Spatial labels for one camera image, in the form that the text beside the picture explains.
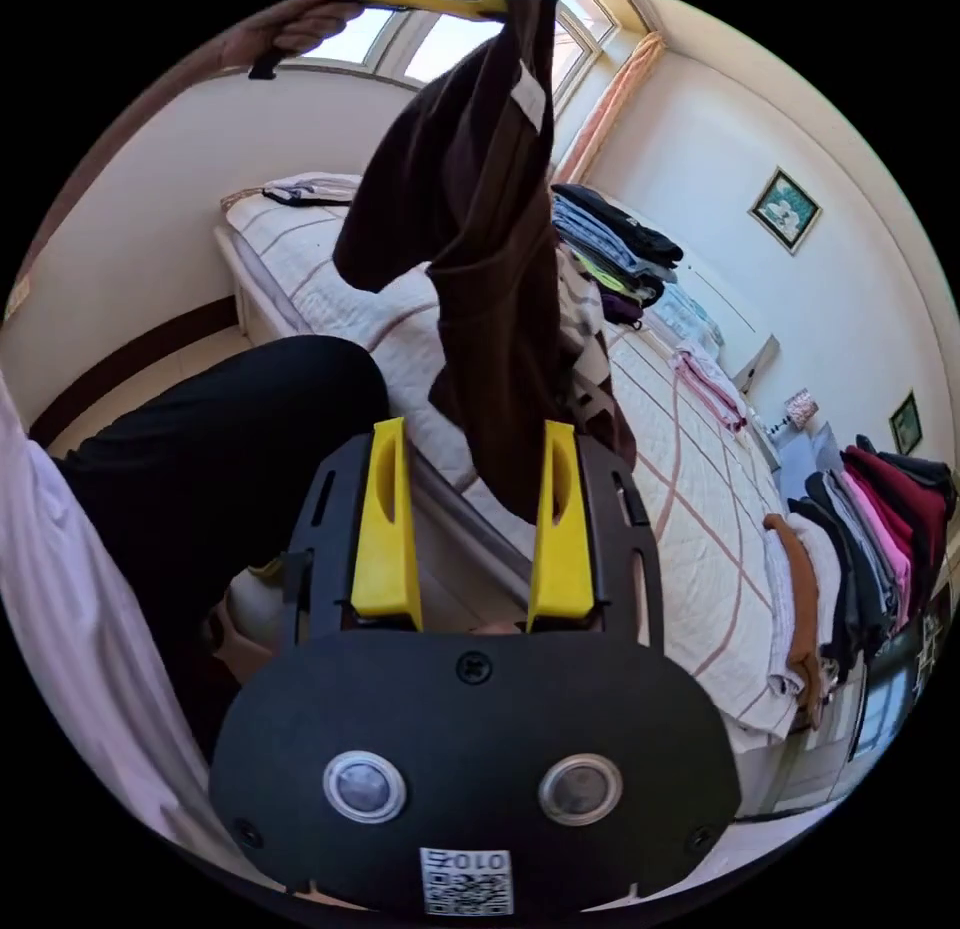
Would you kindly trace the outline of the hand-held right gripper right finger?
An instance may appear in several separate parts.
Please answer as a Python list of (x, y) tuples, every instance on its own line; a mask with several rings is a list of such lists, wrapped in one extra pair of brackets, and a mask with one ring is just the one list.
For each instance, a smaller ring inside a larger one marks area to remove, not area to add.
[(526, 631), (576, 628), (595, 604), (587, 507), (576, 433), (545, 424)]

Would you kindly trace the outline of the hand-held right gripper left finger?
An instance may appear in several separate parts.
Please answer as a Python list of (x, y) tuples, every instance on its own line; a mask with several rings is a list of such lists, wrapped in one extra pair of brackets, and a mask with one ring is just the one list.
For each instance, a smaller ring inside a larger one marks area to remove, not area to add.
[(405, 420), (374, 426), (350, 605), (363, 624), (423, 630)]

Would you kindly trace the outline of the person's left hand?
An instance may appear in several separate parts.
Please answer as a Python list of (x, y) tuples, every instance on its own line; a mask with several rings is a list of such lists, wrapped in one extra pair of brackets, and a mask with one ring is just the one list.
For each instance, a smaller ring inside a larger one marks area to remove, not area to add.
[(364, 12), (360, 4), (288, 0), (233, 26), (216, 50), (221, 69), (250, 68), (269, 52), (299, 56), (340, 34)]

